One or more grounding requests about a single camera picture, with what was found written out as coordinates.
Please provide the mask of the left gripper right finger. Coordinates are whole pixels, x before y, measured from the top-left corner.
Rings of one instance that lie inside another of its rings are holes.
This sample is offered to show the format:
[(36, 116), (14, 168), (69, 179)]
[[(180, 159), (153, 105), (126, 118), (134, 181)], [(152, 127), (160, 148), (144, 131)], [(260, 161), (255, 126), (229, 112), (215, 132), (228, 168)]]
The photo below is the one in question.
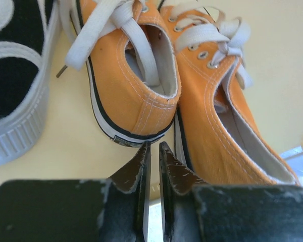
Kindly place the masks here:
[(303, 241), (303, 188), (209, 185), (159, 147), (164, 241)]

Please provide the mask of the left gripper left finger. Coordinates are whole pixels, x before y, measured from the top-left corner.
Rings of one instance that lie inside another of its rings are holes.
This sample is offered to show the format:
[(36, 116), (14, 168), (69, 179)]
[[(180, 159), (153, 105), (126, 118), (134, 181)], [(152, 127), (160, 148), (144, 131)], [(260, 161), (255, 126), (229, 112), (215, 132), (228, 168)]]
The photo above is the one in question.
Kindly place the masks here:
[(0, 185), (0, 241), (147, 241), (150, 143), (105, 179)]

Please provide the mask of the orange canvas sneaker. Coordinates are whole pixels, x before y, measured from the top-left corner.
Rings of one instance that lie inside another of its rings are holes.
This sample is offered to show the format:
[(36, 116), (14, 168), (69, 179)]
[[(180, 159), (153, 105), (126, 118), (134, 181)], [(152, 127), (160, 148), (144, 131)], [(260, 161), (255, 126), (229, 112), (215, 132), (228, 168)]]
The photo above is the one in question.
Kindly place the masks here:
[(71, 42), (64, 68), (87, 68), (101, 130), (115, 143), (156, 142), (181, 94), (168, 29), (151, 1), (59, 1)]
[(182, 92), (175, 115), (177, 158), (210, 184), (297, 185), (287, 163), (261, 137), (243, 91), (252, 85), (244, 45), (250, 26), (192, 1), (164, 5)]

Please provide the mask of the black white sneaker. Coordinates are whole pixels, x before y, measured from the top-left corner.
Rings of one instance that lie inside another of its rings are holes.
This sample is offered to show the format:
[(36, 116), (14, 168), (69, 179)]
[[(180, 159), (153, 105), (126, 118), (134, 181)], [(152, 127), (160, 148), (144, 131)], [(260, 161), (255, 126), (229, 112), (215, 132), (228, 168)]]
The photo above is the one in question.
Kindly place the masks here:
[(42, 135), (59, 33), (57, 1), (0, 1), (0, 165)]

